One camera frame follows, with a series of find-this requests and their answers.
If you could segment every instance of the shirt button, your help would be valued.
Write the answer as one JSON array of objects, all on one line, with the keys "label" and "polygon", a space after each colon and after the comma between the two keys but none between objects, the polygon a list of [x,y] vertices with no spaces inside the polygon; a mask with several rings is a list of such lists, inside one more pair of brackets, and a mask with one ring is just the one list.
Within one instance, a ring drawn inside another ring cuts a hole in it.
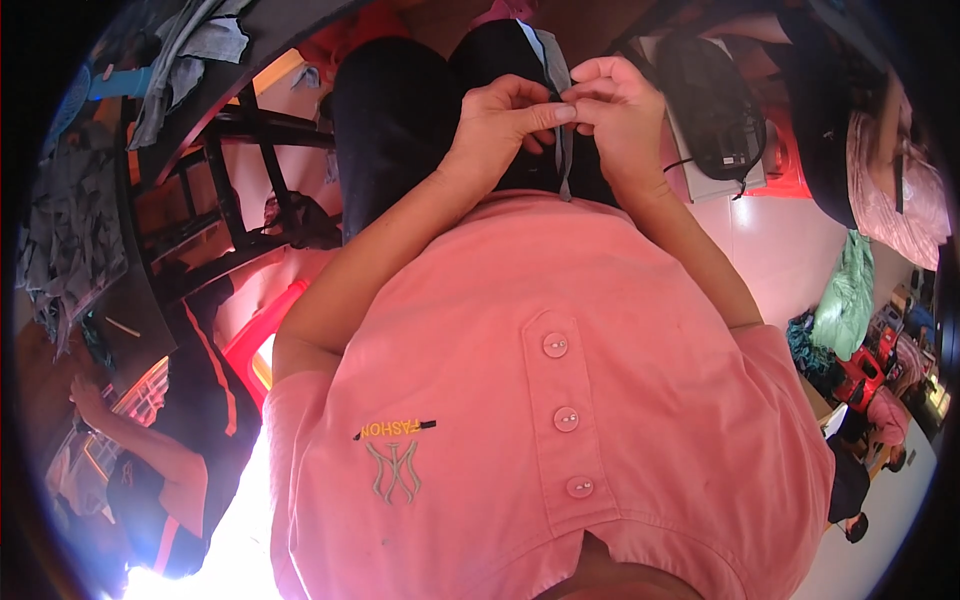
[{"label": "shirt button", "polygon": [[566,354],[566,338],[559,333],[551,333],[543,340],[543,351],[551,358],[560,358]]},{"label": "shirt button", "polygon": [[574,477],[566,482],[566,491],[575,498],[586,498],[593,493],[593,482],[586,477]]},{"label": "shirt button", "polygon": [[563,432],[573,431],[577,428],[577,423],[579,422],[580,419],[577,417],[577,411],[569,406],[565,406],[553,415],[553,424],[557,425],[557,429]]}]

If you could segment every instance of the teal fabric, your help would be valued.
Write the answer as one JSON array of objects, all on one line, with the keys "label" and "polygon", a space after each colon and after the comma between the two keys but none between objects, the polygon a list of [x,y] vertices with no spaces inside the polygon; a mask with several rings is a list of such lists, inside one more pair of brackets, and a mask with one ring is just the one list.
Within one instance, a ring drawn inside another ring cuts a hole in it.
[{"label": "teal fabric", "polygon": [[814,313],[810,342],[832,348],[840,360],[850,360],[867,335],[873,313],[874,254],[870,239],[849,231]]}]

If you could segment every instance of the blue fan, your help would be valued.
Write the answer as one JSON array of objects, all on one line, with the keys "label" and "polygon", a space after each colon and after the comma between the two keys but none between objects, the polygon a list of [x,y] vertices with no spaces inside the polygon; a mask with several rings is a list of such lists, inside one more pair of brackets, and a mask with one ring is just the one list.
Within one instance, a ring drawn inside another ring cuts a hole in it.
[{"label": "blue fan", "polygon": [[147,86],[150,84],[150,78],[153,75],[154,68],[146,66],[140,69],[111,73],[109,79],[104,81],[103,75],[97,75],[96,77],[90,75],[88,64],[82,65],[77,77],[74,78],[73,83],[66,90],[63,100],[60,102],[60,107],[57,108],[54,122],[50,126],[50,132],[47,133],[44,154],[49,154],[49,151],[53,149],[57,138],[66,131],[66,128],[70,127],[87,100],[100,100],[101,98],[112,98],[114,96],[143,98],[144,94],[147,93]]}]

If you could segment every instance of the black bag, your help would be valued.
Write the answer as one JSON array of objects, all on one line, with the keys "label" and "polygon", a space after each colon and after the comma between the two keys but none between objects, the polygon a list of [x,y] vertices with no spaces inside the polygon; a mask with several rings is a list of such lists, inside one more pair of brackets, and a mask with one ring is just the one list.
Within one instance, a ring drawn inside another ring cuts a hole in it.
[{"label": "black bag", "polygon": [[767,144],[766,122],[727,53],[699,37],[668,36],[657,46],[657,74],[696,165],[746,187]]}]

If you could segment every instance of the finger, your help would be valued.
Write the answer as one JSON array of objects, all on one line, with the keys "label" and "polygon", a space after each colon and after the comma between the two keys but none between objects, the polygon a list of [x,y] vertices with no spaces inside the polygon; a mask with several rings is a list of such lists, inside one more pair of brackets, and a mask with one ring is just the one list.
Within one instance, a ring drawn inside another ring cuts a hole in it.
[{"label": "finger", "polygon": [[511,99],[516,97],[527,98],[533,104],[542,104],[550,100],[550,90],[542,84],[523,79],[519,75],[501,75],[493,80],[488,87],[507,94]]},{"label": "finger", "polygon": [[598,125],[605,116],[611,114],[612,110],[622,108],[618,105],[612,105],[600,100],[593,100],[592,98],[582,98],[573,103],[573,106],[577,109],[576,121],[578,123],[587,123],[589,125]]},{"label": "finger", "polygon": [[623,57],[596,57],[570,69],[570,79],[575,82],[589,82],[601,77],[609,77],[618,84],[646,81],[634,64]]},{"label": "finger", "polygon": [[542,130],[552,130],[577,118],[577,109],[569,104],[547,103],[538,104],[520,110],[511,110],[510,118],[515,131],[533,133]]},{"label": "finger", "polygon": [[542,146],[539,144],[539,142],[536,139],[534,139],[533,135],[529,135],[529,134],[524,135],[522,146],[527,152],[529,152],[532,155],[539,156],[543,154]]},{"label": "finger", "polygon": [[619,85],[613,79],[601,77],[572,86],[565,90],[560,98],[564,102],[574,102],[580,98],[593,98],[609,102],[616,95],[618,88]]},{"label": "finger", "polygon": [[544,146],[552,146],[557,142],[557,136],[554,135],[553,130],[534,132],[534,137]]}]

